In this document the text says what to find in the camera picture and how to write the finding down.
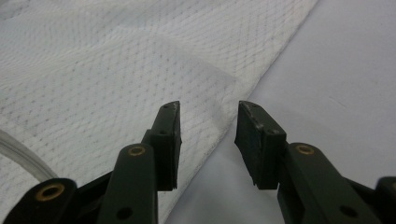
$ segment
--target quilted fabric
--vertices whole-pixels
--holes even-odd
[[[316,1],[7,1],[0,6],[0,128],[81,186],[140,142],[162,104],[179,100],[178,190],[159,193],[164,222],[237,102]],[[10,172],[1,181],[19,175],[4,164]],[[35,181],[14,183],[23,188],[1,188],[0,200],[16,202]]]

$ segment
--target brass screw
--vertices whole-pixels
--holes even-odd
[[[57,198],[64,192],[64,185],[61,183],[54,183],[45,186],[35,195],[35,199],[39,202],[46,202]]]
[[[131,147],[128,150],[128,154],[130,156],[140,156],[146,152],[146,149],[143,147]]]
[[[315,153],[315,150],[312,147],[306,145],[299,145],[296,148],[301,154],[312,155]]]

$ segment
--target white table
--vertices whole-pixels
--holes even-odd
[[[319,147],[342,175],[373,188],[396,175],[395,96],[396,2],[323,0],[249,101],[277,120],[290,143]],[[252,185],[235,129],[236,122],[167,224],[283,223],[276,192]]]

